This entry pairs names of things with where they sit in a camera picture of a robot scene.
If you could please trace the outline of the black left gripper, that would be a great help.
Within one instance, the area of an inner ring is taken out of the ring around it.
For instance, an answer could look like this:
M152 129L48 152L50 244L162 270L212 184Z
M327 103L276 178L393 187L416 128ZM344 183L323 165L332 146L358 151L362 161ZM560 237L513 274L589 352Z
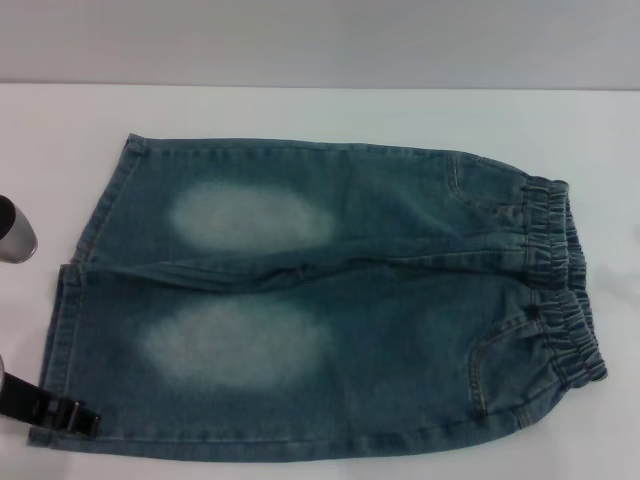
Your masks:
M22 423L87 438L97 436L101 422L84 402L52 395L6 372L1 375L0 411Z

